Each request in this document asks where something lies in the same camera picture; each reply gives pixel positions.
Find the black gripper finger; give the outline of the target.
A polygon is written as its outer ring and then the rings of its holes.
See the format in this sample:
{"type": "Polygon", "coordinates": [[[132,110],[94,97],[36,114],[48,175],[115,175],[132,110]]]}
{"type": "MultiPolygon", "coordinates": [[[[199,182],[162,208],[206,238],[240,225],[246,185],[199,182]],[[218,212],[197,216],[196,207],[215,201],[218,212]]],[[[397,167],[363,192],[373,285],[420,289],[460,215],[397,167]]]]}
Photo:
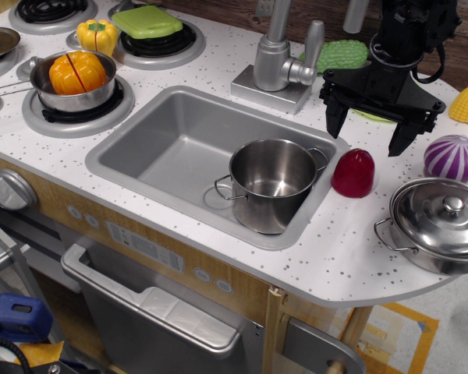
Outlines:
{"type": "Polygon", "coordinates": [[[337,138],[348,115],[349,106],[343,104],[335,96],[330,96],[326,105],[326,129],[333,138],[337,138]]]}
{"type": "Polygon", "coordinates": [[[390,157],[401,155],[416,139],[417,135],[418,128],[413,123],[399,122],[388,145],[388,155],[390,157]]]}

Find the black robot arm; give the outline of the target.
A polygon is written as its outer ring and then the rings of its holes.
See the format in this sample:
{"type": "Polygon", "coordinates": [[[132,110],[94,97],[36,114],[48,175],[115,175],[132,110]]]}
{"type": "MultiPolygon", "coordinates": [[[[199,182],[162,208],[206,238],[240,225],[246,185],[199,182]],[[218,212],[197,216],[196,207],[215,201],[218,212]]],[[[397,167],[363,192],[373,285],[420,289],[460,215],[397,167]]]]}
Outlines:
{"type": "Polygon", "coordinates": [[[358,69],[327,69],[320,97],[328,133],[337,137],[349,109],[396,122],[388,154],[399,156],[431,132],[444,102],[422,89],[445,69],[444,43],[462,20],[455,1],[384,1],[371,38],[371,62],[358,69]]]}

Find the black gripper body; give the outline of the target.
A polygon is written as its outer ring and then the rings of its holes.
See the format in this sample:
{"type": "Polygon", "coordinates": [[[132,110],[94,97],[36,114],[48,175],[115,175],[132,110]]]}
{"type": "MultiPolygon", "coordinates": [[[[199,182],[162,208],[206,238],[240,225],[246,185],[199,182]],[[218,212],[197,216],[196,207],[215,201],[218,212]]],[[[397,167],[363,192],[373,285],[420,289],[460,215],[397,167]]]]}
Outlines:
{"type": "Polygon", "coordinates": [[[445,110],[445,103],[420,86],[440,78],[444,72],[445,55],[439,55],[440,66],[427,78],[417,75],[417,63],[388,64],[373,57],[370,64],[358,69],[327,69],[320,98],[324,104],[335,96],[350,108],[401,122],[406,120],[418,128],[418,133],[430,132],[434,121],[445,110]]]}

